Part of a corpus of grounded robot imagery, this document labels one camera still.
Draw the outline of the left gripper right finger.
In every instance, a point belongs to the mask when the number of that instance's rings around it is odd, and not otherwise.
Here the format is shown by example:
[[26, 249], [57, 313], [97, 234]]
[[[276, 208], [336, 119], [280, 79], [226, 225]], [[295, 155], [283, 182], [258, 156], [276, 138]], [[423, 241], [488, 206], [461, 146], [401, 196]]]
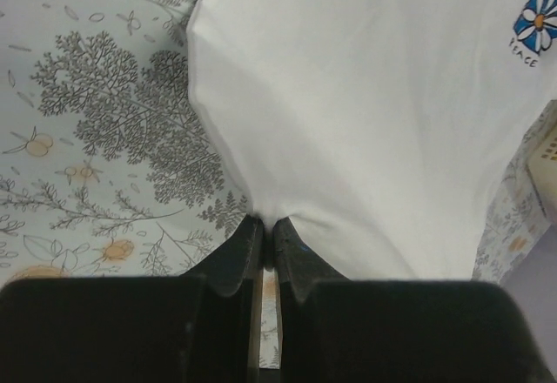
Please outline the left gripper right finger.
[[548, 382], [514, 300], [479, 281], [350, 280], [273, 228], [284, 382]]

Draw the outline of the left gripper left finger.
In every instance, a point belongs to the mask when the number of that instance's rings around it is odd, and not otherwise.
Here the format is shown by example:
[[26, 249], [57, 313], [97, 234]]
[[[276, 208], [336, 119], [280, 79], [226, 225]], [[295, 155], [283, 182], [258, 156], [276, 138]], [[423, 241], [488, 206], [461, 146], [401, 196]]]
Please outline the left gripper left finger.
[[246, 217], [179, 276], [9, 283], [2, 381], [257, 381], [264, 235]]

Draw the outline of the white daisy print t-shirt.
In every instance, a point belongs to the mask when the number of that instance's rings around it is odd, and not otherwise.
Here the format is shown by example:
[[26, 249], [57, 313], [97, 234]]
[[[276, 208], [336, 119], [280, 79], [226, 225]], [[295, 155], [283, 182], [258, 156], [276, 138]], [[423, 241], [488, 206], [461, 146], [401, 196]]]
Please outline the white daisy print t-shirt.
[[352, 279], [470, 279], [556, 96], [556, 0], [199, 0], [187, 37], [251, 211]]

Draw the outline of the floral patterned table mat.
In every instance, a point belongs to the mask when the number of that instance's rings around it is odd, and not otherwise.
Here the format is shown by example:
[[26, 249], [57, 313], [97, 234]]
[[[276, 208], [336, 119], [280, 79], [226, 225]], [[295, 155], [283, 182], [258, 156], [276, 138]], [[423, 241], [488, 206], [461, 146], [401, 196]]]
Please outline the floral patterned table mat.
[[198, 1], [1, 0], [1, 291], [179, 276], [246, 217], [275, 271], [191, 104]]

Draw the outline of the white plastic fruit basket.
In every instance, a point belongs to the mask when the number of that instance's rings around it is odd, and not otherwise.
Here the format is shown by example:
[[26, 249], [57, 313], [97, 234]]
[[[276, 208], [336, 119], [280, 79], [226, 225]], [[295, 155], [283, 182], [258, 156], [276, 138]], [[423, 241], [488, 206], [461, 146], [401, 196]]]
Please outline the white plastic fruit basket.
[[556, 128], [553, 128], [527, 162], [527, 169], [543, 212], [553, 224], [556, 224], [557, 205], [556, 147]]

